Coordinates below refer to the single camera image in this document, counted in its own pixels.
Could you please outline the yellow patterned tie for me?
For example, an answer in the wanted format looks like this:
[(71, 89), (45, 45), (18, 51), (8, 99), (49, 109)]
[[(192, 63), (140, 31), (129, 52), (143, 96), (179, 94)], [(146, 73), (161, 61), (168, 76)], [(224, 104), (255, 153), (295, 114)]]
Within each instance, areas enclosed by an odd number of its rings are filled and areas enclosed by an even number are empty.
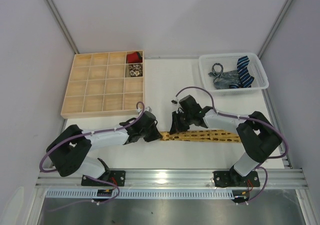
[(241, 139), (237, 134), (221, 129), (192, 130), (175, 134), (161, 131), (160, 134), (162, 135), (161, 141), (241, 143)]

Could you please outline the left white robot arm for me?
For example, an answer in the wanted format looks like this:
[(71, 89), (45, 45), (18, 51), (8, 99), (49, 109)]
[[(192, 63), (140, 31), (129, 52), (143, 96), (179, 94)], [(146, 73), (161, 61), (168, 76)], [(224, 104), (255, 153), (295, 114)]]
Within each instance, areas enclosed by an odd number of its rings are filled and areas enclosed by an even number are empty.
[(73, 124), (67, 127), (46, 149), (48, 157), (61, 177), (73, 174), (101, 179), (109, 167), (101, 158), (92, 158), (88, 153), (110, 146), (136, 143), (140, 139), (153, 142), (163, 138), (157, 129), (158, 121), (149, 111), (141, 112), (119, 123), (114, 128), (83, 130)]

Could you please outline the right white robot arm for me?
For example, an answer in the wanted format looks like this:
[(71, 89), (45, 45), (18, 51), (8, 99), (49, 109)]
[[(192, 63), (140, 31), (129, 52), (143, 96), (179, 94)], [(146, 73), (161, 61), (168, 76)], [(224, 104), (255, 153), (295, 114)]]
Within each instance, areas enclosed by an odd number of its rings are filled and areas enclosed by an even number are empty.
[(172, 112), (170, 135), (187, 132), (191, 125), (205, 129), (220, 129), (239, 137), (244, 154), (227, 171), (226, 186), (239, 186), (260, 164), (263, 164), (284, 141), (267, 118), (259, 111), (248, 116), (221, 114), (212, 106), (201, 107), (191, 95), (182, 98)]

